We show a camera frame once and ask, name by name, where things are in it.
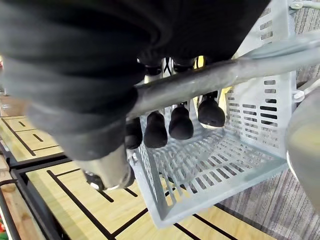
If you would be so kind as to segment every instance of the slotted crate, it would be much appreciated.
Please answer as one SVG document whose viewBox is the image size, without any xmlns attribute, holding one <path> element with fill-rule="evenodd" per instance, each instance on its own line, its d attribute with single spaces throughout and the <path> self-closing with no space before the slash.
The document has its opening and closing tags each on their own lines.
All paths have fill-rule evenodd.
<svg viewBox="0 0 320 240">
<path fill-rule="evenodd" d="M 287 1 L 273 0 L 235 56 L 291 34 L 294 20 Z M 191 107 L 192 139 L 168 137 L 158 149 L 142 144 L 131 165 L 155 225 L 176 223 L 287 168 L 284 137 L 295 89 L 295 72 L 250 79 L 226 94 L 224 128 L 203 128 Z M 170 108 L 165 111 L 168 129 Z M 146 122 L 141 117 L 143 131 Z"/>
</svg>

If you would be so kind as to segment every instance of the black fabric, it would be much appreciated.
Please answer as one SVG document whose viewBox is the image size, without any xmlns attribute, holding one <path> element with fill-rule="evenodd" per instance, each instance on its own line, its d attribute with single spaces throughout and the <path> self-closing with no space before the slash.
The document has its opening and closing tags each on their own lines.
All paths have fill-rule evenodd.
<svg viewBox="0 0 320 240">
<path fill-rule="evenodd" d="M 105 134 L 99 131 L 118 121 L 125 128 L 137 98 L 133 85 L 145 74 L 138 56 L 229 59 L 268 2 L 0 0 L 4 85 L 35 105 L 29 116 L 36 127 L 74 149 L 68 147 L 73 135 L 99 139 Z M 123 141 L 124 131 L 115 138 Z M 82 147 L 100 151 L 95 156 L 117 148 Z"/>
</svg>

